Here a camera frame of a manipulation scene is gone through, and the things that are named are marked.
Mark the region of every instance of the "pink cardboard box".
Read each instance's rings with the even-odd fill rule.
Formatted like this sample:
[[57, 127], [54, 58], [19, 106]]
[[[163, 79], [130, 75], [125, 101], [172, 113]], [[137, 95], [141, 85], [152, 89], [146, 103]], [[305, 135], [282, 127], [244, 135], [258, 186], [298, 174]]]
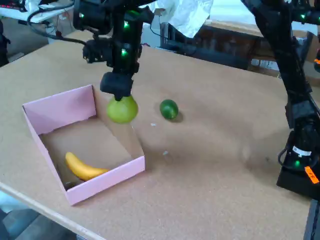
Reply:
[[[107, 117], [110, 97], [88, 85], [22, 106], [32, 137], [70, 205], [145, 170], [144, 152], [132, 126]], [[82, 182], [67, 167], [67, 152], [110, 171]]]

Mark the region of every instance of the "lime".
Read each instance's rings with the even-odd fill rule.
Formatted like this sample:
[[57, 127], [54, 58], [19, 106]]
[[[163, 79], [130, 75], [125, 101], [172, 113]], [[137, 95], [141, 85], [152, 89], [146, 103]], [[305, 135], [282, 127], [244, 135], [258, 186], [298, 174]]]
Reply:
[[127, 124], [137, 116], [138, 104], [132, 95], [124, 96], [120, 101], [113, 97], [106, 107], [106, 114], [117, 124]]
[[179, 108], [175, 101], [166, 99], [160, 104], [160, 112], [165, 119], [175, 119], [178, 116]]

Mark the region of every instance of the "yellow banana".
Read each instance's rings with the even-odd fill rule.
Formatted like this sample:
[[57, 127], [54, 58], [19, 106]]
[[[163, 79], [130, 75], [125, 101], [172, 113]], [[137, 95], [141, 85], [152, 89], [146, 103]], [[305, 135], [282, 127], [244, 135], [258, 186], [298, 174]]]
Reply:
[[67, 152], [65, 154], [65, 160], [66, 165], [74, 173], [74, 175], [83, 181], [88, 181], [109, 171], [108, 169], [95, 168], [83, 163], [72, 152]]

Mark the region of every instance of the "black cable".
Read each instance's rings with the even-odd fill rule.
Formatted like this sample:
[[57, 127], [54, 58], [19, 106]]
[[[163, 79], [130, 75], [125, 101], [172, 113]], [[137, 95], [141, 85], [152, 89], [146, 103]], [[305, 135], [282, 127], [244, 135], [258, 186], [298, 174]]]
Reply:
[[62, 9], [67, 9], [67, 8], [70, 8], [74, 5], [75, 3], [72, 2], [68, 5], [65, 5], [65, 6], [57, 6], [57, 7], [48, 7], [48, 8], [39, 8], [39, 10], [33, 12], [30, 14], [30, 16], [27, 18], [26, 20], [26, 23], [27, 25], [30, 26], [31, 30], [40, 35], [40, 36], [43, 36], [45, 38], [50, 38], [50, 39], [54, 39], [54, 40], [61, 40], [61, 41], [65, 41], [65, 42], [70, 42], [70, 43], [76, 43], [76, 44], [82, 44], [84, 46], [86, 46], [86, 42], [84, 41], [81, 41], [81, 40], [78, 40], [78, 39], [73, 39], [73, 38], [67, 38], [67, 37], [63, 37], [63, 36], [55, 36], [55, 35], [50, 35], [48, 33], [46, 33], [45, 31], [41, 31], [37, 28], [35, 28], [33, 26], [33, 23], [31, 22], [31, 19], [35, 16], [35, 15], [38, 15], [38, 14], [41, 14], [41, 13], [47, 13], [47, 12], [52, 12], [52, 11], [55, 11], [55, 10], [62, 10]]
[[155, 34], [155, 35], [157, 35], [157, 36], [159, 36], [159, 37], [161, 37], [161, 38], [164, 38], [164, 39], [167, 39], [167, 40], [169, 40], [169, 38], [168, 37], [165, 37], [165, 36], [161, 36], [160, 34], [158, 34], [158, 33], [155, 33], [153, 30], [152, 30], [152, 23], [150, 24], [150, 30], [151, 30], [151, 32], [153, 33], [153, 34]]
[[[301, 168], [295, 168], [295, 167], [292, 167], [292, 166], [287, 166], [287, 165], [285, 165], [282, 161], [281, 161], [281, 157], [282, 157], [282, 155], [286, 152], [286, 151], [288, 151], [288, 147], [287, 146], [285, 146], [285, 148], [279, 153], [279, 155], [278, 155], [278, 163], [282, 166], [282, 167], [284, 167], [284, 168], [286, 168], [286, 169], [290, 169], [290, 170], [293, 170], [293, 171], [297, 171], [297, 172], [304, 172], [305, 171], [305, 169], [301, 169]], [[317, 164], [317, 162], [318, 162], [318, 160], [317, 160], [317, 156], [315, 156], [314, 157], [314, 159], [313, 159], [313, 161], [312, 161], [312, 163], [310, 164], [310, 168], [313, 168], [316, 164]]]

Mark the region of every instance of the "black robotic arm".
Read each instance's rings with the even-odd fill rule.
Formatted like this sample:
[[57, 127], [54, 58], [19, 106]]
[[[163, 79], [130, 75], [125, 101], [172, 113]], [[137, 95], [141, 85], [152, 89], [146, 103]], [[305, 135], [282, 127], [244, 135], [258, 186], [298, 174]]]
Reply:
[[255, 17], [256, 25], [269, 42], [278, 64], [288, 100], [285, 114], [292, 129], [278, 156], [282, 165], [277, 185], [320, 200], [320, 118], [311, 96], [302, 61], [292, 34], [292, 21], [320, 24], [320, 12], [306, 2], [242, 0]]

